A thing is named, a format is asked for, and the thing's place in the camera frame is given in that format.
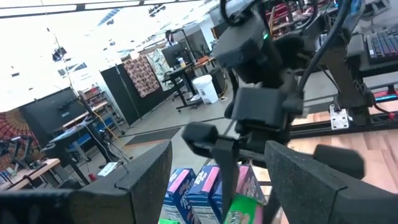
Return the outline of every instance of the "green package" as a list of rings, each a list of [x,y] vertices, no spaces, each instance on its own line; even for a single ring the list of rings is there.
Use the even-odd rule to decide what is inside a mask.
[[[180,224],[180,222],[160,219],[158,224]]]
[[[262,205],[251,198],[235,195],[224,224],[262,224]]]

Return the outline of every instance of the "black partition wall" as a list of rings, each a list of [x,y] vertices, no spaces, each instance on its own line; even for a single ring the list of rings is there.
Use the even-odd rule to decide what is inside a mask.
[[[174,89],[163,91],[159,88],[142,98],[122,64],[104,70],[101,74],[129,125],[150,112],[175,91]]]

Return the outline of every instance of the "patterned fabric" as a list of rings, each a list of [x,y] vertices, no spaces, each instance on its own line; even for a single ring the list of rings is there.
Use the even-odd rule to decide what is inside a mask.
[[[10,139],[20,135],[33,136],[33,132],[27,125],[25,119],[22,117],[19,109],[10,110],[7,112],[0,113],[0,139]],[[19,157],[24,154],[25,142],[21,141],[21,147],[19,149]],[[5,170],[7,167],[14,168],[11,165],[12,155],[14,153],[14,145],[10,144],[10,153],[0,157],[0,170]],[[33,155],[36,160],[43,158],[40,153],[40,147],[38,142],[35,140],[32,143]]]
[[[162,53],[162,49],[156,49],[153,52],[147,54],[146,57],[149,64],[152,66],[163,91],[173,88],[174,85],[171,81],[163,82],[165,73],[171,71],[171,69],[166,62],[166,58]]]
[[[142,98],[160,88],[159,82],[145,56],[126,59],[123,61],[123,67]]]

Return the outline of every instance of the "blue cereal box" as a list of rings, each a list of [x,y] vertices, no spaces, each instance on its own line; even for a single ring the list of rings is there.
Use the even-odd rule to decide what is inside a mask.
[[[193,169],[176,169],[170,176],[163,209],[171,220],[181,224],[200,224],[187,200],[187,194],[195,181]]]
[[[221,213],[211,199],[220,182],[218,166],[203,166],[188,192],[187,200],[201,223],[219,224]]]
[[[223,210],[222,191],[222,182],[220,182],[216,192],[213,195],[213,201],[220,213],[222,213]],[[240,166],[236,193],[252,198],[263,205],[266,204],[266,198],[262,193],[259,182],[257,181],[251,166]]]

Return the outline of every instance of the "white bracket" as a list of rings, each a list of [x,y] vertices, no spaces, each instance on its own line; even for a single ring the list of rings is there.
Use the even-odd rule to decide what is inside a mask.
[[[331,104],[329,106],[329,112],[330,125],[332,130],[349,128],[349,117],[345,109],[342,109],[341,111],[335,111],[335,105]]]

